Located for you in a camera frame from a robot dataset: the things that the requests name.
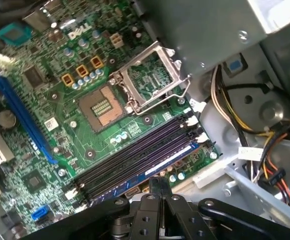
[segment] screw hole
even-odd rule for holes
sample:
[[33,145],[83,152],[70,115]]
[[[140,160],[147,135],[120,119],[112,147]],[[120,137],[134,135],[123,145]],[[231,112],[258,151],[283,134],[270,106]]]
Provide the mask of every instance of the screw hole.
[[142,229],[140,230],[140,235],[143,235],[143,236],[147,236],[148,235],[148,230],[147,229]]
[[194,224],[194,223],[196,222],[196,219],[195,219],[194,217],[190,217],[190,218],[189,218],[189,222],[191,222],[191,223]]
[[204,233],[204,231],[199,230],[197,232],[197,235],[200,236],[200,237],[203,237],[205,235],[205,233]]
[[250,95],[245,96],[245,104],[251,104],[253,102],[253,97]]
[[150,218],[148,216],[143,217],[144,222],[149,222]]

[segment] capacitor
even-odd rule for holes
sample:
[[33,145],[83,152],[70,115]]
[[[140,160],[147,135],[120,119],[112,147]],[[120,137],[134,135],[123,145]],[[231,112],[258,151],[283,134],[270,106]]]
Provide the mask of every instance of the capacitor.
[[84,82],[87,83],[87,84],[90,83],[91,82],[90,76],[85,76],[84,77]]
[[178,174],[178,179],[179,180],[184,180],[185,179],[185,174],[183,173],[183,172],[180,172],[179,174]]
[[58,146],[54,147],[54,148],[53,148],[53,152],[54,152],[55,154],[60,153],[60,152],[61,152],[61,147],[58,147]]
[[4,129],[11,129],[16,125],[16,117],[10,110],[0,112],[0,125]]
[[78,45],[80,45],[82,48],[87,48],[89,46],[89,43],[85,39],[81,38],[80,40],[78,40]]
[[123,140],[126,140],[128,138],[128,134],[125,131],[123,131],[120,136]]
[[176,176],[175,175],[170,175],[170,177],[169,177],[169,181],[171,182],[171,183],[174,183],[175,181],[176,181],[177,179],[176,179]]
[[79,89],[79,85],[77,83],[73,83],[73,85],[71,86],[72,89],[74,90],[78,90]]
[[77,122],[76,121],[71,121],[69,125],[70,125],[71,128],[74,129],[75,127],[77,127]]
[[159,175],[163,178],[166,175],[166,171],[161,171]]
[[55,29],[54,30],[54,35],[55,35],[57,41],[59,41],[59,40],[64,38],[64,35],[63,35],[62,31],[59,30],[59,29]]
[[98,76],[103,76],[103,75],[104,75],[104,70],[103,70],[103,69],[96,69],[95,73],[96,73]]
[[70,49],[69,47],[66,47],[63,52],[64,52],[64,55],[69,57],[69,58],[74,56],[73,50]]
[[100,32],[98,30],[94,30],[91,35],[93,36],[94,39],[100,38]]
[[115,138],[116,142],[117,143],[121,143],[121,136],[120,135],[117,135],[116,138]]
[[93,72],[93,71],[90,73],[89,76],[90,76],[90,78],[91,78],[92,80],[98,78],[98,75],[97,75],[95,72]]
[[80,79],[77,81],[78,85],[83,86],[85,84],[85,81],[83,79]]

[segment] integrated circuit chip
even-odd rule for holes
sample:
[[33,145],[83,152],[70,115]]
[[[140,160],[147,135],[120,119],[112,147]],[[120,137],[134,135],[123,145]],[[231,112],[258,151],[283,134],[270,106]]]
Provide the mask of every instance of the integrated circuit chip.
[[34,171],[31,171],[29,174],[23,176],[22,180],[27,187],[29,193],[31,194],[46,187],[46,183],[43,177],[36,169]]
[[123,108],[109,86],[85,95],[78,105],[96,133],[124,116]]
[[31,66],[24,71],[24,77],[33,89],[37,89],[44,85],[44,81],[35,66]]

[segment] dell logo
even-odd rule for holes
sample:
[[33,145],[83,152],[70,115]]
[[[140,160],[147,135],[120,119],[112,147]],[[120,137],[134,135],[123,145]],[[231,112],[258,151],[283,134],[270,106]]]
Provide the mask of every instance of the dell logo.
[[74,31],[68,34],[70,40],[74,40],[77,36],[80,36],[82,33],[91,30],[91,26],[88,23],[84,23],[84,25],[76,28]]

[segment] metal bracket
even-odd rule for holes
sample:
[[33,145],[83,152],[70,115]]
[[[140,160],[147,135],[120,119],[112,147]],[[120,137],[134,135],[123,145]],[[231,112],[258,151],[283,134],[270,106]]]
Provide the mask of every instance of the metal bracket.
[[[151,98],[149,100],[144,99],[135,85],[133,84],[132,79],[130,78],[128,74],[128,69],[132,66],[138,66],[142,63],[142,61],[156,52],[164,64],[166,70],[168,71],[172,82],[168,84],[167,86],[161,88],[160,90],[154,91]],[[190,78],[191,76],[187,76],[185,79],[180,79],[180,67],[181,67],[181,61],[172,61],[171,57],[175,54],[175,51],[169,48],[162,47],[161,44],[156,41],[152,45],[150,45],[147,49],[145,49],[141,54],[133,58],[129,63],[127,63],[125,66],[123,66],[120,70],[113,72],[111,74],[111,79],[109,80],[109,83],[111,85],[119,85],[123,88],[124,92],[128,96],[128,107],[132,107],[133,111],[137,115],[142,115],[148,110],[154,108],[155,106],[163,103],[164,101],[172,98],[183,98],[189,89],[190,85]],[[156,100],[158,100],[161,96],[165,95],[167,92],[171,91],[175,87],[179,86],[181,83],[187,82],[187,85],[182,92],[181,95],[178,94],[171,94],[164,98],[163,100],[160,100],[154,104]]]

